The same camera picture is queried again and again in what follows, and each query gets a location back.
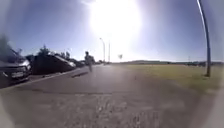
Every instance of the road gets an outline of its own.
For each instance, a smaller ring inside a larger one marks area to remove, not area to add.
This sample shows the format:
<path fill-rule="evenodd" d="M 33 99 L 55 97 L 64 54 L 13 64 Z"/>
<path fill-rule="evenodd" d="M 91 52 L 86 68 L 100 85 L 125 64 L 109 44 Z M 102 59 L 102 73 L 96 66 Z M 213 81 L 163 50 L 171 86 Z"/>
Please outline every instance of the road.
<path fill-rule="evenodd" d="M 0 92 L 14 128 L 188 128 L 199 100 L 121 66 L 83 68 Z"/>

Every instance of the street lamp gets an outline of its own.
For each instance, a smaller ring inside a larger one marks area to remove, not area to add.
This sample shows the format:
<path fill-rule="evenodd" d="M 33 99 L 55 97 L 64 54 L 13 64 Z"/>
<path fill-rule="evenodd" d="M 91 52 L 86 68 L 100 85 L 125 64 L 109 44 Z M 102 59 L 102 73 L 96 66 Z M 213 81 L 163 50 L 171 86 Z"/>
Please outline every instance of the street lamp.
<path fill-rule="evenodd" d="M 209 39 L 209 31 L 208 31 L 208 25 L 207 25 L 207 19 L 205 17 L 203 5 L 201 4 L 201 0 L 197 0 L 198 7 L 201 13 L 201 19 L 203 23 L 205 38 L 207 42 L 207 64 L 206 64 L 206 74 L 205 76 L 210 77 L 211 76 L 211 48 L 210 48 L 210 39 Z"/>
<path fill-rule="evenodd" d="M 105 63 L 105 43 L 104 43 L 104 41 L 103 41 L 102 38 L 100 38 L 100 40 L 101 40 L 102 43 L 103 43 L 103 63 Z"/>

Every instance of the grass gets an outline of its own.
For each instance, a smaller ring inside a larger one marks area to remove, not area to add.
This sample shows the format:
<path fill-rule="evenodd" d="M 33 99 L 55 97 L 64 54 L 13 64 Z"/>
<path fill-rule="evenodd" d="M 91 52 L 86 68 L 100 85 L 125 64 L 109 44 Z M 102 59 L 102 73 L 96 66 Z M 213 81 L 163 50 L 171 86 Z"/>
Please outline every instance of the grass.
<path fill-rule="evenodd" d="M 184 65 L 128 65 L 129 68 L 137 69 L 146 75 L 168 79 L 178 85 L 189 87 L 200 93 L 215 90 L 219 87 L 222 79 L 222 67 L 212 67 L 211 77 L 203 76 L 205 68 Z"/>

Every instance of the person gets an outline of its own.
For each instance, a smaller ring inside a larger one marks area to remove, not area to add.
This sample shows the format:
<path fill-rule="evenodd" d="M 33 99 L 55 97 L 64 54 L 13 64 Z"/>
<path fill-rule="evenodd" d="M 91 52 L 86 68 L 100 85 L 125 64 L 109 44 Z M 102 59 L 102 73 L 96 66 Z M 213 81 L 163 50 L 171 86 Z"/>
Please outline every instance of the person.
<path fill-rule="evenodd" d="M 89 52 L 86 51 L 85 63 L 89 67 L 89 71 L 92 72 L 92 56 L 89 55 Z"/>

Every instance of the lamp post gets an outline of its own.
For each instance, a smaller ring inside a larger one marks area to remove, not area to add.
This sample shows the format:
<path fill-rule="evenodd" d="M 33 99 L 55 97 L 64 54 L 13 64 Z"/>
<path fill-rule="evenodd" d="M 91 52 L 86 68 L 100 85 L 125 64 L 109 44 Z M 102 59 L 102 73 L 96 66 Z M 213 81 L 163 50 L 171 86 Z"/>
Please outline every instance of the lamp post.
<path fill-rule="evenodd" d="M 104 41 L 103 41 L 102 38 L 100 38 L 100 40 L 101 40 L 102 43 L 103 43 L 103 63 L 105 63 L 105 43 L 104 43 Z"/>
<path fill-rule="evenodd" d="M 205 76 L 210 77 L 211 76 L 211 48 L 210 48 L 210 39 L 209 39 L 209 31 L 208 31 L 208 25 L 207 25 L 207 19 L 204 13 L 203 5 L 201 4 L 201 0 L 197 0 L 198 7 L 201 14 L 201 19 L 203 23 L 205 38 L 207 42 L 207 63 L 206 63 L 206 74 Z"/>

